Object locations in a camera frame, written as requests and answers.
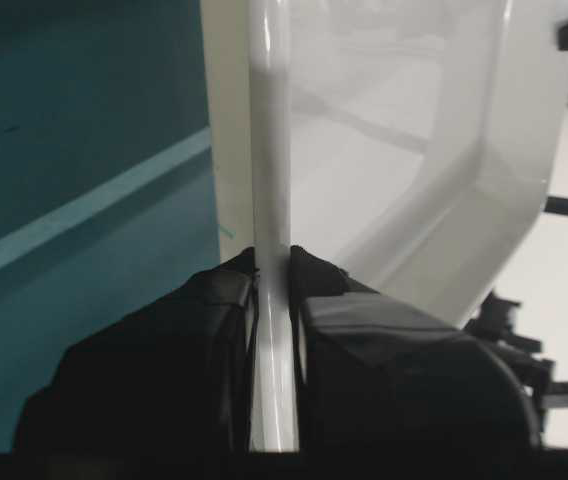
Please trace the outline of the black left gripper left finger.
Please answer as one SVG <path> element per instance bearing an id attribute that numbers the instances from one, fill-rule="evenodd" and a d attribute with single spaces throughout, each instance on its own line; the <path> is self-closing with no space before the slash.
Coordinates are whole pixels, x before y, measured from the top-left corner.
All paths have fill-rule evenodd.
<path id="1" fill-rule="evenodd" d="M 241 451 L 248 437 L 254 251 L 71 346 L 25 403 L 33 453 Z"/>

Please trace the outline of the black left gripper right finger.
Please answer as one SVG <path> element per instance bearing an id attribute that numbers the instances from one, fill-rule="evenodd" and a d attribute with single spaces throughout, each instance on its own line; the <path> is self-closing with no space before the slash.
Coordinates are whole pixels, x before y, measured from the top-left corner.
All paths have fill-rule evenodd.
<path id="1" fill-rule="evenodd" d="M 304 444 L 526 450 L 539 423 L 515 374 L 470 334 L 296 246 Z"/>

